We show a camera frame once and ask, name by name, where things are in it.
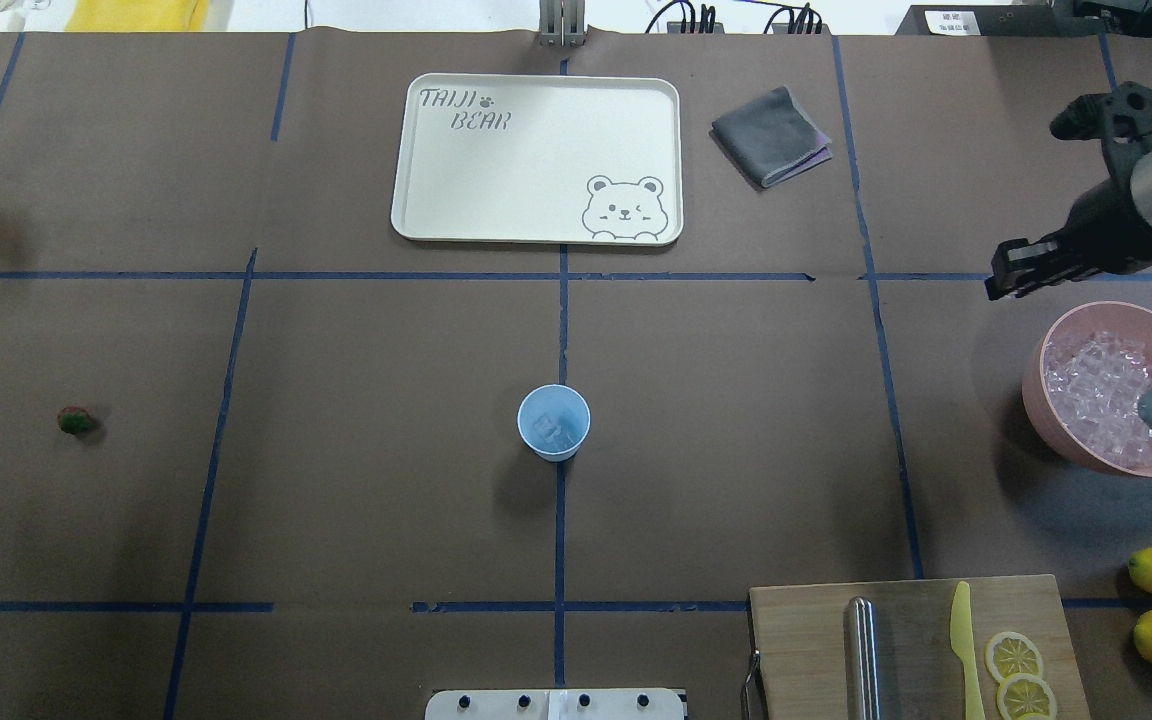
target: grid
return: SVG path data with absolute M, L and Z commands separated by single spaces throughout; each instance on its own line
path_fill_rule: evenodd
M 278 142 L 280 129 L 282 129 L 283 106 L 287 99 L 294 51 L 296 50 L 296 35 L 288 35 L 287 47 L 285 47 L 285 61 L 282 81 L 278 91 L 278 104 L 274 108 L 273 123 L 270 129 L 270 141 Z M 26 36 L 20 35 L 15 41 L 10 60 L 6 66 L 3 78 L 0 83 L 0 106 L 3 98 L 9 92 L 12 76 L 20 51 L 26 44 Z M 910 571 L 915 578 L 924 578 L 923 555 L 919 544 L 919 523 L 915 516 L 914 490 L 911 488 L 911 477 L 909 462 L 905 458 L 905 439 L 901 427 L 901 415 L 896 401 L 896 387 L 893 381 L 890 351 L 888 351 L 887 331 L 882 323 L 882 300 L 881 291 L 884 283 L 896 282 L 972 282 L 979 283 L 986 274 L 975 273 L 882 273 L 879 272 L 872 245 L 870 245 L 870 234 L 867 218 L 865 217 L 865 205 L 863 192 L 861 191 L 861 166 L 858 164 L 858 151 L 852 132 L 852 120 L 849 96 L 847 96 L 844 55 L 838 38 L 832 38 L 833 61 L 835 61 L 838 79 L 838 100 L 841 104 L 842 118 L 846 128 L 847 161 L 851 174 L 854 191 L 854 204 L 856 222 L 859 226 L 861 236 L 864 240 L 864 263 L 865 274 L 859 281 L 867 285 L 870 306 L 873 314 L 873 332 L 876 333 L 878 355 L 882 364 L 882 386 L 886 392 L 886 406 L 890 416 L 890 432 L 896 442 L 896 462 L 899 465 L 900 495 L 904 501 L 905 538 L 909 543 L 911 560 Z M 1101 54 L 1105 63 L 1106 78 L 1112 86 L 1116 85 L 1114 65 L 1111 59 L 1111 45 L 1105 37 L 1101 37 Z M 568 61 L 564 59 L 559 63 L 558 71 L 567 74 Z M 202 560 L 204 559 L 207 525 L 211 516 L 212 493 L 214 493 L 217 475 L 220 465 L 221 445 L 223 445 L 225 427 L 229 416 L 229 403 L 234 384 L 234 373 L 238 359 L 238 350 L 243 336 L 244 324 L 247 324 L 248 301 L 251 297 L 252 286 L 264 281 L 530 281 L 530 282 L 553 282 L 558 287 L 558 382 L 567 382 L 568 370 L 568 323 L 570 321 L 570 300 L 568 291 L 571 283 L 581 282 L 672 282 L 672 281 L 723 281 L 723 282 L 813 282 L 814 278 L 806 273 L 576 273 L 570 271 L 570 255 L 568 247 L 558 249 L 558 272 L 554 273 L 503 273 L 503 272 L 291 272 L 290 270 L 275 270 L 275 272 L 262 272 L 257 270 L 257 255 L 259 250 L 252 250 L 250 260 L 245 270 L 234 270 L 233 272 L 0 272 L 0 281 L 77 281 L 77 279 L 101 279 L 103 281 L 119 281 L 119 279 L 139 279 L 141 281 L 192 281 L 192 279 L 209 279 L 209 281 L 230 281 L 241 283 L 238 293 L 238 309 L 234 319 L 233 336 L 228 354 L 227 370 L 225 370 L 223 393 L 221 393 L 220 407 L 215 416 L 215 433 L 212 438 L 211 455 L 204 493 L 202 493 L 202 507 L 198 511 L 197 530 L 194 541 L 191 563 L 187 589 L 182 602 L 18 602 L 0 601 L 0 612 L 154 612 L 156 614 L 179 615 L 177 643 L 173 657 L 169 688 L 166 689 L 166 700 L 164 704 L 164 717 L 170 719 L 175 715 L 175 703 L 179 697 L 180 675 L 187 659 L 189 639 L 189 626 L 191 626 L 192 614 L 206 614 L 206 612 L 221 612 L 221 614 L 268 614 L 274 612 L 273 602 L 198 602 L 197 585 L 198 574 L 200 574 Z M 1152 282 L 1152 275 L 1135 275 L 1132 278 L 1119 278 L 1102 275 L 1093 282 Z M 454 614 L 454 612 L 531 612 L 531 614 L 552 614 L 553 616 L 553 682 L 556 687 L 566 685 L 566 615 L 568 612 L 738 612 L 744 614 L 749 611 L 746 600 L 736 598 L 684 598 L 684 600 L 660 600 L 660 601 L 570 601 L 566 593 L 566 529 L 567 529 L 567 464 L 554 467 L 554 480 L 556 480 L 556 511 L 554 511 L 554 529 L 556 529 L 556 544 L 554 544 L 554 588 L 552 601 L 452 601 L 452 602 L 411 602 L 411 613 L 416 615 L 429 614 Z M 1100 609 L 1101 607 L 1144 607 L 1145 602 L 1134 602 L 1120 600 L 1120 598 L 1096 598 L 1096 597 L 1068 597 L 1064 598 L 1067 609 Z

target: wooden cutting board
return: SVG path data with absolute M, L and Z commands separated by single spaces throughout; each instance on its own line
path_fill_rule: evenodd
M 988 720 L 1002 720 L 998 683 L 983 651 L 996 632 L 1023 632 L 1043 653 L 1043 679 L 1056 696 L 1060 720 L 1091 720 L 1087 697 L 1056 578 L 1016 575 L 962 578 L 972 585 L 972 629 L 980 696 Z M 950 650 L 950 605 L 958 579 L 786 585 L 750 589 L 755 646 L 771 720 L 846 720 L 847 602 L 874 604 L 882 719 L 955 720 L 963 717 L 963 665 Z

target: plastic cup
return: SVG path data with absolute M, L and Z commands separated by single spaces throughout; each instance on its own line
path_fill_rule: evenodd
M 518 406 L 518 434 L 536 455 L 562 462 L 589 434 L 589 404 L 567 386 L 540 386 Z

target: yellow plastic knife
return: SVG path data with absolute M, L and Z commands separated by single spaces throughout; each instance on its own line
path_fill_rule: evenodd
M 963 695 L 967 698 L 963 717 L 965 720 L 984 720 L 980 679 L 975 667 L 972 588 L 963 582 L 954 589 L 954 605 L 950 606 L 950 647 L 963 662 Z

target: folded towel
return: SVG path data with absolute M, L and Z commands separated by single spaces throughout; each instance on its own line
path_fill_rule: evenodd
M 67 32 L 197 32 L 207 0 L 78 0 Z
M 714 136 L 751 181 L 773 187 L 833 158 L 829 137 L 776 88 L 714 120 Z

